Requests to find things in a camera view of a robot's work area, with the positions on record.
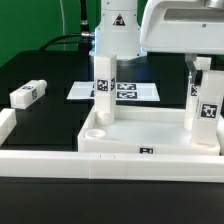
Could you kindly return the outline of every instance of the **white post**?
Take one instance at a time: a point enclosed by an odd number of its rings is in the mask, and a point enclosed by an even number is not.
[[[104,54],[94,57],[95,111],[97,122],[101,125],[114,122],[116,72],[115,55]]]

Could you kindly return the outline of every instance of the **paper sheet with markers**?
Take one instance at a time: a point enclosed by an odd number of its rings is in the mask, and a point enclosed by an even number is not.
[[[160,101],[155,83],[116,83],[117,100]],[[94,82],[74,82],[68,100],[94,99]]]

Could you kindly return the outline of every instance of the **white platform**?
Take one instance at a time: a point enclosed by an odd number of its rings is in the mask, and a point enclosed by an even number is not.
[[[140,153],[141,148],[153,154],[219,155],[220,145],[192,145],[191,132],[184,129],[185,110],[116,106],[112,125],[96,123],[91,110],[78,135],[81,152]],[[88,130],[105,132],[103,139],[85,137]]]

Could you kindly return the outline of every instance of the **small white block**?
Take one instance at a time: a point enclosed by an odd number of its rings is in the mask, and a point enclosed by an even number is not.
[[[10,93],[12,108],[26,109],[45,94],[47,83],[44,80],[32,80]]]
[[[16,126],[14,109],[3,109],[0,113],[0,146]]]

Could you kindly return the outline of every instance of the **white cable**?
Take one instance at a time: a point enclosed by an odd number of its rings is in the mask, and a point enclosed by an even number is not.
[[[61,7],[61,17],[62,17],[62,27],[63,27],[63,35],[65,35],[65,12],[64,12],[64,4],[63,0],[60,0],[60,7]]]

